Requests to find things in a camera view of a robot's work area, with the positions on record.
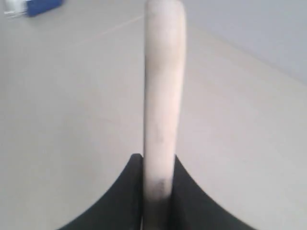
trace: tile floor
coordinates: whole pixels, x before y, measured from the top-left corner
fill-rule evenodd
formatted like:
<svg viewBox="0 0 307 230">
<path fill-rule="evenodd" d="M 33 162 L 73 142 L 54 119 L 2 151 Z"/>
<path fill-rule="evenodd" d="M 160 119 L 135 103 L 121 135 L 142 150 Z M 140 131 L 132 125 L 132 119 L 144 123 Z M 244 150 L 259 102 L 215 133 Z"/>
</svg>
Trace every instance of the tile floor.
<svg viewBox="0 0 307 230">
<path fill-rule="evenodd" d="M 0 229 L 62 226 L 142 152 L 143 3 L 0 18 Z M 253 227 L 305 229 L 307 86 L 188 26 L 177 154 Z"/>
</svg>

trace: grout line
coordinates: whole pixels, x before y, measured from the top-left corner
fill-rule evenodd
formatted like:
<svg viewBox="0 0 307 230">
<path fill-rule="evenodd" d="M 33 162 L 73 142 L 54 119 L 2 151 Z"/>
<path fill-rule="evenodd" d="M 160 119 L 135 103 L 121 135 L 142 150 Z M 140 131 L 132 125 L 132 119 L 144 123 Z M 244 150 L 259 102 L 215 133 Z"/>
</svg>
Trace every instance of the grout line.
<svg viewBox="0 0 307 230">
<path fill-rule="evenodd" d="M 110 34 L 110 33 L 114 32 L 114 31 L 116 31 L 118 29 L 121 29 L 121 28 L 123 28 L 123 27 L 125 27 L 125 26 L 127 26 L 129 24 L 132 24 L 132 23 L 134 23 L 134 22 L 136 22 L 136 21 L 138 21 L 138 20 L 140 20 L 142 18 L 143 18 L 143 15 L 137 16 L 137 17 L 132 18 L 132 19 L 130 19 L 128 21 L 125 21 L 125 22 L 123 22 L 121 24 L 115 25 L 114 27 L 112 27 L 110 29 L 107 29 L 107 30 L 105 30 L 105 31 L 103 31 L 103 32 L 101 32 L 101 33 L 99 33 L 97 35 L 94 35 L 93 37 L 84 39 L 83 41 L 77 42 L 77 43 L 72 44 L 72 45 L 70 45 L 70 46 L 68 46 L 66 48 L 63 48 L 62 50 L 59 50 L 59 53 L 63 52 L 63 51 L 66 51 L 66 50 L 69 50 L 71 48 L 77 47 L 77 46 L 81 46 L 82 44 L 86 44 L 86 43 L 88 43 L 90 41 L 94 41 L 94 40 L 96 40 L 99 37 L 103 37 L 103 36 L 105 36 L 107 34 Z"/>
</svg>

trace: blue object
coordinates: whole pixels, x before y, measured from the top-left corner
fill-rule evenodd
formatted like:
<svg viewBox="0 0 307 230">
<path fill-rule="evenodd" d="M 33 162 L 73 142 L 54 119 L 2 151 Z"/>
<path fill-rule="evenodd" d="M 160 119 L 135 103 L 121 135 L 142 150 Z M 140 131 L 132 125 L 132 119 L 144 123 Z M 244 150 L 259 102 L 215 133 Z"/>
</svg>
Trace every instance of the blue object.
<svg viewBox="0 0 307 230">
<path fill-rule="evenodd" d="M 26 0 L 26 13 L 33 17 L 62 5 L 64 0 Z"/>
</svg>

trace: white stick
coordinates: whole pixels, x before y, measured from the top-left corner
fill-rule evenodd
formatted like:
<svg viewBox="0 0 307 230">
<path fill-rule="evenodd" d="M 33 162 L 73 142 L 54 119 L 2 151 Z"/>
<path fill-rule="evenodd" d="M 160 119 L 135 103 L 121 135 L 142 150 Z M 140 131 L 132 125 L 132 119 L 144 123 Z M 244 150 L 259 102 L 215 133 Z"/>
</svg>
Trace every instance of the white stick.
<svg viewBox="0 0 307 230">
<path fill-rule="evenodd" d="M 178 0 L 145 8 L 145 229 L 164 229 L 172 192 L 186 50 L 186 19 Z"/>
</svg>

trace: white wall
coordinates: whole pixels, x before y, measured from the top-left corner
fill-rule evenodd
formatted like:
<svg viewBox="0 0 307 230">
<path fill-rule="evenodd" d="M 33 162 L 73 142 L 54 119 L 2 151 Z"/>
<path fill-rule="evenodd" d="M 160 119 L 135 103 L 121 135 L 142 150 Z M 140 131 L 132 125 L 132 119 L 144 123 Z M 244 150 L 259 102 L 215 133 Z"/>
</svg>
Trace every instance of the white wall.
<svg viewBox="0 0 307 230">
<path fill-rule="evenodd" d="M 201 28 L 307 82 L 307 1 L 183 1 Z"/>
</svg>

